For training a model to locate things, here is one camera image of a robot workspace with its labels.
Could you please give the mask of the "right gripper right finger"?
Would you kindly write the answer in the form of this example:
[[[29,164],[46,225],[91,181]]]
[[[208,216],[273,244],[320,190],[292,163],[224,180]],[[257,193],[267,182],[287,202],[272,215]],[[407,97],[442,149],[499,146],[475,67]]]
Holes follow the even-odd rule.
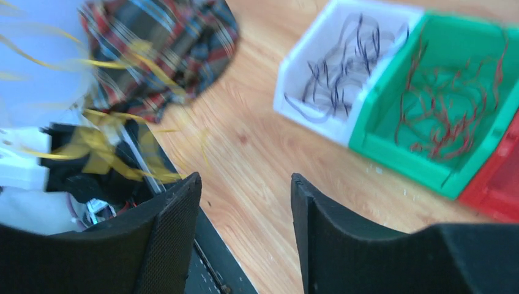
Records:
[[[518,226],[435,224],[407,234],[291,178],[305,293],[517,293]]]

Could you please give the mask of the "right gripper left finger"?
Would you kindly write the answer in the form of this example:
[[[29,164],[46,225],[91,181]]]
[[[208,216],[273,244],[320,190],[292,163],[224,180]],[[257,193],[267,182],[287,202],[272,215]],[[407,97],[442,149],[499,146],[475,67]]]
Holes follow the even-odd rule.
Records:
[[[83,232],[1,226],[2,293],[183,293],[195,238],[198,173]]]

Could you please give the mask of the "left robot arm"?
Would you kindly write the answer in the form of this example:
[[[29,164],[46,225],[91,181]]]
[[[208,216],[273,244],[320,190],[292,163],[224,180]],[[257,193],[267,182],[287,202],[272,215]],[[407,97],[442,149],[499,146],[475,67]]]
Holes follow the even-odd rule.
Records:
[[[38,235],[99,227],[135,206],[140,167],[122,125],[1,129],[1,224]]]

